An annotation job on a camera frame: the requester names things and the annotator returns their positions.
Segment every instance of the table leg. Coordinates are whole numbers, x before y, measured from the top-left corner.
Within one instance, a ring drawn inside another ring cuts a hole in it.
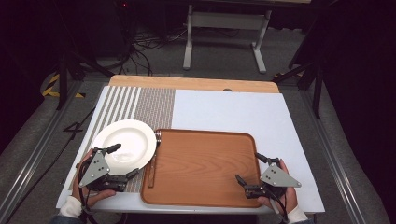
[[[192,5],[189,5],[189,15],[187,16],[187,44],[186,51],[184,53],[183,69],[189,70],[191,67],[191,55],[192,55]]]
[[[323,83],[323,71],[321,70],[321,67],[319,65],[317,78],[315,80],[314,99],[312,102],[312,108],[314,109],[314,113],[315,113],[315,116],[317,117],[317,119],[320,119],[319,103],[320,103],[322,83]]]
[[[264,61],[262,60],[262,53],[260,52],[260,47],[262,46],[262,40],[264,39],[265,31],[267,30],[268,22],[271,17],[271,10],[265,12],[265,16],[262,18],[262,25],[259,30],[259,37],[257,42],[251,43],[251,47],[253,48],[254,57],[256,58],[257,66],[259,67],[260,73],[264,74],[267,72]]]

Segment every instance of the sleeve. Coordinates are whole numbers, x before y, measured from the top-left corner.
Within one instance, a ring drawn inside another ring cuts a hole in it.
[[[306,214],[297,205],[291,212],[288,213],[289,223],[294,224],[314,224],[312,219],[308,219]]]
[[[82,224],[82,221],[78,218],[81,211],[81,202],[75,197],[68,196],[59,214],[53,217],[49,224]]]
[[[68,196],[66,203],[61,207],[59,215],[64,217],[79,217],[81,211],[81,202],[73,196]]]

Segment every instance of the wooden board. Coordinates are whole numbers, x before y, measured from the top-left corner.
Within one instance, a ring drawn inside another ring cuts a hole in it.
[[[116,75],[109,86],[136,86],[143,88],[164,88],[177,90],[232,91],[279,93],[274,82],[226,80],[193,77],[140,77]]]
[[[260,183],[253,137],[247,133],[161,130],[153,188],[149,165],[141,191],[145,203],[259,207],[245,197],[235,175]]]

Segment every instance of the metal stand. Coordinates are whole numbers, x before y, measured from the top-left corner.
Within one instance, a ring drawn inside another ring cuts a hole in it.
[[[60,97],[58,107],[56,108],[57,110],[60,110],[67,100],[67,71],[69,71],[73,79],[82,80],[85,77],[80,63],[87,64],[89,67],[97,70],[98,72],[104,74],[107,77],[112,77],[115,75],[114,73],[106,70],[99,64],[84,58],[83,56],[75,53],[74,51],[65,50],[64,54],[60,56],[59,60]]]
[[[304,90],[307,91],[312,84],[312,82],[315,81],[315,89],[314,89],[314,99],[312,102],[312,108],[314,110],[315,116],[317,119],[320,119],[319,115],[319,103],[320,103],[320,95],[321,95],[321,86],[322,86],[322,81],[323,81],[323,73],[320,68],[320,64],[318,62],[315,63],[307,63],[301,66],[298,66],[289,72],[285,73],[284,75],[280,77],[274,78],[272,81],[277,83],[280,83],[283,80],[286,80],[290,77],[293,77],[301,72],[304,72],[304,75],[301,77],[299,82],[297,83],[298,89],[299,90]]]
[[[265,15],[239,15],[227,13],[208,13],[193,12],[192,5],[189,5],[189,14],[187,16],[187,44],[184,53],[183,69],[191,68],[192,55],[192,27],[211,27],[211,28],[229,28],[244,30],[259,30],[259,36],[256,42],[251,44],[254,56],[260,73],[265,73],[265,65],[262,60],[260,48],[262,40],[267,30],[268,22],[271,17],[271,11],[267,10]]]

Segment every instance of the wooden edge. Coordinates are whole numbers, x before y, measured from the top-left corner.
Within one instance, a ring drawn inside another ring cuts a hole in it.
[[[256,148],[256,143],[254,141],[254,138],[251,134],[249,133],[233,133],[233,132],[219,132],[219,131],[197,131],[197,130],[184,130],[184,129],[159,129],[162,132],[170,132],[170,133],[200,133],[200,134],[223,134],[223,135],[228,135],[228,134],[232,134],[232,135],[238,135],[238,136],[245,136],[247,138],[250,139],[252,145],[253,145],[253,151],[256,153],[257,152],[257,148]],[[257,172],[257,180],[260,182],[260,175],[261,175],[261,171],[260,171],[260,165],[259,165],[259,160],[254,160],[255,161],[255,169]],[[147,191],[149,190],[153,190],[153,188],[149,187],[149,181],[150,178],[147,175],[147,173],[145,172],[144,176],[143,176],[143,181],[142,181],[142,189],[140,191],[140,198],[142,199],[142,201],[146,204],[157,204],[157,205],[175,205],[175,206],[202,206],[202,207],[232,207],[232,208],[259,208],[261,206],[263,206],[260,203],[257,203],[256,200],[253,200],[252,204],[250,205],[236,205],[236,204],[201,204],[201,203],[162,203],[162,202],[153,202],[151,199],[147,198]]]
[[[110,79],[108,85],[197,91],[232,90],[246,92],[279,93],[279,88],[274,82],[192,77],[140,77],[115,75]]]

